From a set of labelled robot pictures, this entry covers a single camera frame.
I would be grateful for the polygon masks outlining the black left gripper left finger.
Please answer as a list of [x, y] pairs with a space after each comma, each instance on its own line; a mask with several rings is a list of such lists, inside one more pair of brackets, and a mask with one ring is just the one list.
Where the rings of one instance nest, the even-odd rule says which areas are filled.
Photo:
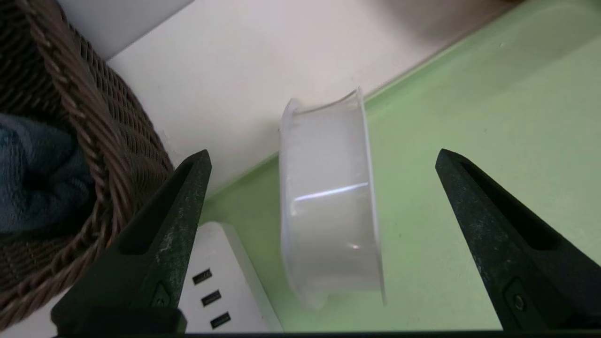
[[178, 303], [211, 172], [207, 150], [180, 163], [52, 308], [58, 331], [185, 331]]

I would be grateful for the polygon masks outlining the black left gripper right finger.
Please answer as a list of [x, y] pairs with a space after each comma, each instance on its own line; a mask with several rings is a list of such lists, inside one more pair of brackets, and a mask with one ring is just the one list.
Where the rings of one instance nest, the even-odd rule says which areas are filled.
[[597, 263], [461, 154], [435, 169], [503, 329], [600, 329]]

